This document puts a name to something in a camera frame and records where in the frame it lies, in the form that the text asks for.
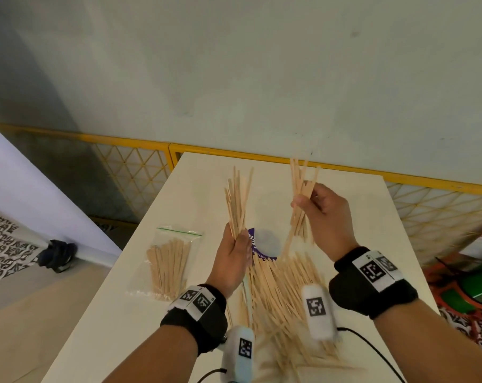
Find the hand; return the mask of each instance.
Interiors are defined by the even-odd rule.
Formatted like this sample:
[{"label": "hand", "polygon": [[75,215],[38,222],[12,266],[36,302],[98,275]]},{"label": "hand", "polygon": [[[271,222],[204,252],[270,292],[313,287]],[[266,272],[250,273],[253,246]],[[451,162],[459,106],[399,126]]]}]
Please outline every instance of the hand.
[{"label": "hand", "polygon": [[243,282],[244,274],[251,262],[252,241],[248,230],[243,230],[234,240],[227,223],[206,283],[222,292],[225,298],[229,298]]},{"label": "hand", "polygon": [[324,184],[315,184],[310,199],[296,195],[290,205],[305,212],[315,243],[332,261],[359,246],[354,237],[349,203]]}]

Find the white table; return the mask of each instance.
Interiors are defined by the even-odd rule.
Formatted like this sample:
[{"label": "white table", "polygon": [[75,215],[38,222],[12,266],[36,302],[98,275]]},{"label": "white table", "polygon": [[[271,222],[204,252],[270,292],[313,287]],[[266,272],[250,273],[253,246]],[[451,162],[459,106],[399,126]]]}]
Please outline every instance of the white table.
[{"label": "white table", "polygon": [[[128,354],[159,326],[167,303],[136,299],[126,289],[154,236],[155,227],[175,225],[202,231],[197,260],[188,284],[206,280],[228,221],[224,187],[232,166],[248,175],[254,167],[247,227],[255,227],[256,244],[272,255],[289,230],[292,198],[290,169],[286,164],[185,153],[154,203],[136,229],[122,255],[85,311],[78,325],[49,369],[43,383],[101,382]],[[421,298],[436,309],[399,215],[382,177],[322,169],[319,182],[346,197],[351,206],[354,230],[360,244],[383,252],[404,273]],[[319,250],[312,253],[326,280],[335,274],[333,263]],[[337,324],[353,328],[371,341],[393,364],[388,349],[372,322],[352,311],[337,308]],[[341,358],[365,370],[307,369],[302,381],[381,382],[396,381],[388,366],[360,339],[342,333]],[[221,366],[215,350],[200,356],[190,382]],[[219,381],[214,374],[207,382]]]}]

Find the ziplock bag of wooden sticks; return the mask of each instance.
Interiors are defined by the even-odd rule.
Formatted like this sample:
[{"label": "ziplock bag of wooden sticks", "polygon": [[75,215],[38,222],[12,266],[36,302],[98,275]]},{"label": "ziplock bag of wooden sticks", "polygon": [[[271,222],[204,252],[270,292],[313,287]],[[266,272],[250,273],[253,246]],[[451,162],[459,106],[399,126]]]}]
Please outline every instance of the ziplock bag of wooden sticks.
[{"label": "ziplock bag of wooden sticks", "polygon": [[158,227],[127,294],[174,301],[184,289],[202,234],[172,226]]}]

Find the pile of wooden sticks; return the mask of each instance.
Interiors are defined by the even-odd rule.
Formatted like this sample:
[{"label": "pile of wooden sticks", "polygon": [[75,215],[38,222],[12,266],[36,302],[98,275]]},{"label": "pile of wooden sticks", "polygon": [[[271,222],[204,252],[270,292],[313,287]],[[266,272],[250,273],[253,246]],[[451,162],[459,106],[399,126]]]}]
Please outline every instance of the pile of wooden sticks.
[{"label": "pile of wooden sticks", "polygon": [[153,245],[147,250],[151,264],[153,292],[157,299],[173,301],[186,288],[184,268],[192,243],[174,238],[168,243]]},{"label": "pile of wooden sticks", "polygon": [[312,283],[325,284],[306,253],[275,261],[254,256],[248,283],[255,352],[264,349],[261,354],[272,355],[271,360],[259,365],[259,370],[270,371],[262,373],[256,381],[282,378],[289,373],[300,381],[301,367],[351,368],[339,361],[333,342],[311,343],[303,338],[307,330],[301,288]]},{"label": "pile of wooden sticks", "polygon": [[[294,158],[290,159],[290,177],[293,186],[293,196],[302,194],[310,198],[312,195],[315,182],[317,181],[317,175],[319,174],[319,167],[315,168],[314,178],[311,181],[305,181],[307,164],[308,161],[305,161],[303,167],[300,168],[298,160]],[[289,252],[290,243],[294,236],[300,236],[304,241],[307,241],[309,236],[305,212],[303,212],[299,207],[293,208],[293,214],[290,218],[290,231],[284,244],[284,249],[282,251],[283,253]]]},{"label": "pile of wooden sticks", "polygon": [[239,171],[234,167],[234,177],[229,179],[229,187],[225,188],[225,198],[227,200],[227,208],[229,209],[230,231],[234,238],[244,230],[244,214],[246,212],[246,203],[248,201],[248,193],[252,184],[253,167],[250,169],[248,183],[245,183],[244,177],[241,177]]}]

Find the forearm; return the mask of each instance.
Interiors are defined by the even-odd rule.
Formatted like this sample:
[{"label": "forearm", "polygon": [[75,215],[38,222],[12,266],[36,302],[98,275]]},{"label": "forearm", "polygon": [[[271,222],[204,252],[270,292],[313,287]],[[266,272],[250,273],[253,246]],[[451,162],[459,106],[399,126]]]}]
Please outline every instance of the forearm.
[{"label": "forearm", "polygon": [[197,354],[197,342],[187,329],[163,325],[103,383],[186,383]]},{"label": "forearm", "polygon": [[409,383],[482,383],[482,350],[423,301],[396,305],[374,324]]}]

